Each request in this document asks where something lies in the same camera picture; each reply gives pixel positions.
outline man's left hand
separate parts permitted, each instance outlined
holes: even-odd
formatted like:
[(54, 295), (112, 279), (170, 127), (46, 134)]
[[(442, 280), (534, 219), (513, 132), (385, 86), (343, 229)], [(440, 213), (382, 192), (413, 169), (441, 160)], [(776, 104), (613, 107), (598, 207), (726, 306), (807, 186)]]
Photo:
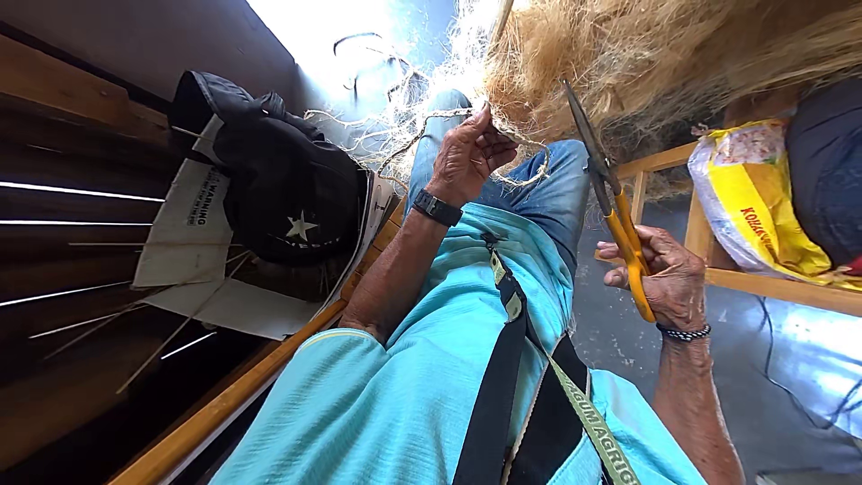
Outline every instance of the man's left hand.
[(490, 105), (443, 136), (434, 174), (425, 187), (443, 202), (461, 207), (475, 199), (482, 184), (499, 167), (515, 159), (516, 142), (490, 123)]

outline green strap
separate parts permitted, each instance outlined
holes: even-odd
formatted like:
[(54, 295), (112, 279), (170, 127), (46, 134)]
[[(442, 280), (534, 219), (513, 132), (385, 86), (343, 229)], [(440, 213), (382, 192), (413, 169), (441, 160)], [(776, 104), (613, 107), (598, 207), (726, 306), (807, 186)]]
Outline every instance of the green strap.
[(548, 361), (553, 367), (553, 372), (557, 375), (560, 383), (563, 384), (563, 391), (569, 402), (584, 423), (584, 429), (587, 431), (587, 436), (590, 437), (593, 446), (596, 447), (598, 456), (602, 458), (604, 468), (608, 471), (611, 480), (615, 485), (624, 483), (625, 485), (640, 485), (637, 475), (634, 474), (631, 463), (628, 462), (626, 456), (622, 453), (620, 444), (616, 442), (613, 433), (610, 432), (608, 424), (604, 422), (602, 414), (593, 406), (593, 403), (584, 395), (578, 386), (569, 379), (569, 376), (563, 372), (563, 369), (550, 357)]
[[(500, 280), (503, 279), (506, 273), (506, 266), (505, 263), (503, 263), (503, 259), (497, 253), (497, 250), (492, 246), (489, 246), (489, 249), (490, 265), (494, 271), (494, 282), (499, 285)], [(509, 314), (509, 319), (514, 319), (521, 313), (521, 311), (521, 300), (516, 294), (513, 294), (509, 299), (509, 302), (506, 304), (506, 312)], [(537, 345), (538, 341), (532, 342), (529, 338), (528, 340), (539, 352), (545, 354), (547, 360), (551, 363), (553, 372), (557, 375), (557, 379), (559, 379), (559, 382), (562, 384), (565, 396), (569, 399), (569, 403), (572, 404), (572, 408), (581, 419), (581, 423), (584, 424), (587, 436), (590, 437), (590, 441), (596, 448), (596, 452), (602, 459), (602, 463), (604, 463), (604, 467), (608, 471), (608, 475), (610, 475), (610, 479), (614, 482), (614, 485), (640, 485), (640, 480), (638, 480), (637, 475), (634, 474), (631, 463), (628, 462), (626, 456), (622, 453), (620, 444), (617, 443), (616, 438), (614, 438), (614, 434), (610, 432), (608, 424), (605, 423), (602, 414), (595, 406), (593, 406), (590, 398), (588, 398), (584, 394), (584, 391), (572, 382), (572, 379), (565, 374), (563, 369), (553, 360), (551, 355), (548, 354), (540, 345)]]

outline star logo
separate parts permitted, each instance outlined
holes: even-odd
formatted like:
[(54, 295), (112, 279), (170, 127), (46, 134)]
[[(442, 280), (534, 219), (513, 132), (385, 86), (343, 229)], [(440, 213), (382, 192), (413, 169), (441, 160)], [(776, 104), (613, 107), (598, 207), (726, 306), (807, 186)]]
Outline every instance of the star logo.
[(317, 227), (317, 224), (305, 222), (305, 211), (299, 212), (299, 219), (293, 219), (292, 217), (288, 217), (287, 220), (289, 220), (290, 223), (293, 224), (293, 226), (290, 227), (290, 230), (287, 231), (287, 237), (300, 236), (303, 241), (309, 240), (309, 237), (305, 234), (305, 231)]

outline person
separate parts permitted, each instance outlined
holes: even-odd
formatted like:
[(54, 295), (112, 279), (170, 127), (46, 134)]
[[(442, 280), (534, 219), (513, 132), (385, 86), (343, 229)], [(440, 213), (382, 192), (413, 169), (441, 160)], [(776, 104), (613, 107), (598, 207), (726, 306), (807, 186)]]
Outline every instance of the person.
[[(447, 91), (429, 109), (466, 107), (461, 93)], [(456, 476), (472, 465), (460, 463), (462, 447), (472, 416), (490, 410), (474, 403), (509, 319), (483, 234), (499, 239), (494, 247), (526, 295), (540, 346), (555, 359), (561, 341), (572, 346), (572, 280), (590, 186), (584, 145), (550, 143), (549, 176), (533, 184), (489, 180), (516, 147), (493, 127), (488, 105), (466, 120), (428, 119), (407, 206), (424, 188), (463, 216), (450, 228), (407, 211), (338, 327), (297, 350), (212, 483), (469, 482)], [(509, 177), (528, 180), (545, 156)], [(654, 274), (643, 279), (644, 291), (664, 329), (653, 406), (633, 384), (598, 369), (589, 371), (588, 399), (641, 483), (743, 483), (712, 381), (709, 338), (686, 342), (669, 332), (705, 328), (703, 261), (664, 230), (637, 232)], [(618, 256), (613, 243), (598, 248), (602, 257)], [(624, 267), (604, 276), (611, 287), (627, 283)], [(541, 404), (543, 394), (563, 393), (559, 384), (544, 390), (554, 381), (548, 358), (524, 342), (505, 453), (494, 458), (500, 472), (488, 482), (601, 482), (595, 445), (584, 428), (571, 428), (582, 422), (572, 405)], [(546, 434), (532, 439), (530, 430), (542, 426)], [(516, 466), (527, 455), (533, 461)]]

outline wire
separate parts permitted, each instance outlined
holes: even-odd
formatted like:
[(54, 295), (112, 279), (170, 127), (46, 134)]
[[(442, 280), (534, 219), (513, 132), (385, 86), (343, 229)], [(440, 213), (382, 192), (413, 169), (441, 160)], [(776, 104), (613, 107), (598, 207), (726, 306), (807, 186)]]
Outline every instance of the wire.
[(775, 329), (773, 328), (773, 325), (772, 325), (772, 316), (769, 313), (769, 309), (766, 308), (766, 297), (761, 297), (761, 296), (755, 295), (755, 298), (757, 298), (758, 303), (760, 303), (760, 308), (763, 310), (763, 319), (760, 320), (760, 327), (758, 328), (758, 331), (762, 331), (764, 329), (764, 327), (767, 325), (769, 326), (769, 349), (766, 351), (766, 362), (764, 364), (764, 369), (761, 372), (761, 374), (769, 382), (771, 382), (773, 385), (779, 387), (781, 390), (785, 391), (787, 393), (787, 395), (790, 396), (790, 398), (793, 400), (793, 404), (797, 408), (799, 408), (799, 410), (805, 415), (805, 417), (808, 419), (808, 421), (811, 423), (811, 425), (813, 427), (819, 429), (819, 430), (824, 430), (824, 431), (828, 430), (832, 426), (835, 426), (835, 423), (838, 422), (838, 419), (842, 413), (849, 414), (852, 411), (854, 411), (855, 409), (862, 407), (862, 400), (853, 404), (850, 407), (846, 407), (847, 403), (850, 402), (850, 399), (852, 399), (853, 396), (862, 387), (862, 379), (860, 379), (859, 381), (856, 382), (855, 385), (853, 385), (853, 387), (849, 391), (847, 391), (847, 394), (844, 395), (844, 398), (841, 400), (841, 403), (839, 403), (839, 405), (835, 408), (835, 410), (829, 414), (829, 419), (828, 419), (828, 422), (826, 423), (826, 425), (820, 426), (814, 421), (813, 418), (811, 418), (811, 415), (808, 413), (808, 411), (805, 410), (805, 406), (796, 397), (796, 395), (793, 394), (793, 391), (789, 390), (787, 387), (785, 387), (784, 385), (782, 385), (781, 383), (779, 383), (778, 381), (776, 381), (775, 379), (773, 379), (769, 375), (769, 368), (770, 368), (770, 364), (772, 362), (772, 352), (775, 350)]

